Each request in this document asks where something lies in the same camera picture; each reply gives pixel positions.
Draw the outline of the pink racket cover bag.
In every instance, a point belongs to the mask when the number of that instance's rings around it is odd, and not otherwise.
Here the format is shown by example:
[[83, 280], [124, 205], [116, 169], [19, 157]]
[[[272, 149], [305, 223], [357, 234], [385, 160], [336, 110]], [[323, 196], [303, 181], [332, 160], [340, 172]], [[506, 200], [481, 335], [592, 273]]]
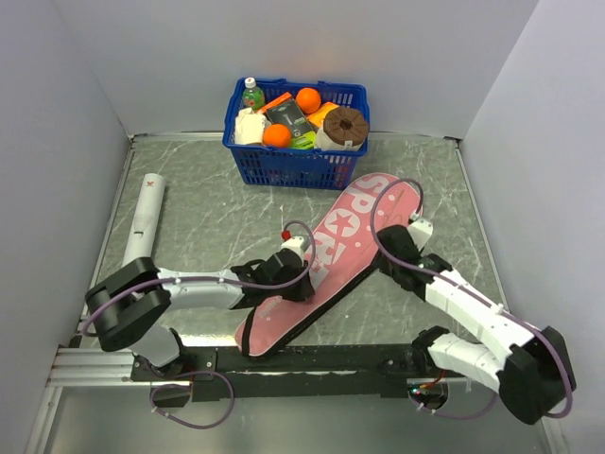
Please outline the pink racket cover bag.
[[253, 309], [235, 332], [243, 356], [267, 357], [284, 347], [372, 272], [378, 247], [371, 227], [406, 226], [422, 210], [419, 190], [409, 183], [381, 194], [396, 180], [387, 173], [369, 173], [341, 192], [313, 231], [316, 256], [309, 277], [315, 295], [303, 303], [271, 297]]

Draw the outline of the white shuttlecock tube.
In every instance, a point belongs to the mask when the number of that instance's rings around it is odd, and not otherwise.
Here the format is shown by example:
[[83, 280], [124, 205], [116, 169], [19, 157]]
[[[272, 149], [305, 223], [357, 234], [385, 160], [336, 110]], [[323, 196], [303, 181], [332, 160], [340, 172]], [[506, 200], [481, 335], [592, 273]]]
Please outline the white shuttlecock tube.
[[165, 179], [157, 173], [144, 176], [127, 238], [122, 266], [151, 256], [164, 201]]

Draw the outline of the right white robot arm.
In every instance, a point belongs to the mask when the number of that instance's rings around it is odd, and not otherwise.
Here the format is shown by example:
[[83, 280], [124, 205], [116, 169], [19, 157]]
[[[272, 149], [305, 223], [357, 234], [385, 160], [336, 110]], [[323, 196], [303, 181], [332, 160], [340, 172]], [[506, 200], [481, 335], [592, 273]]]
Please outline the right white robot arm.
[[410, 229], [393, 225], [375, 234], [376, 266], [401, 288], [443, 311], [472, 336], [468, 342], [445, 328], [416, 339], [414, 369], [465, 375], [497, 393], [519, 421], [566, 416], [577, 388], [563, 335], [518, 319], [476, 290], [445, 259], [423, 254]]

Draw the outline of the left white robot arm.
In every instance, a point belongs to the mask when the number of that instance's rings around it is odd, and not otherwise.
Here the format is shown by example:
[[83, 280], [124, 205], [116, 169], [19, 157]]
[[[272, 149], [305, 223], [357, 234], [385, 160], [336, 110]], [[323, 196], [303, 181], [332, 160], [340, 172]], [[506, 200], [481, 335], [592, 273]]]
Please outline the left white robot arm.
[[160, 324], [166, 312], [239, 310], [273, 296], [306, 302], [315, 294], [309, 272], [309, 262], [288, 248], [266, 260], [202, 274], [160, 269], [151, 258], [139, 257], [87, 291], [90, 317], [82, 334], [97, 337], [105, 352], [129, 349], [162, 378], [174, 380], [185, 372], [187, 357], [176, 330]]

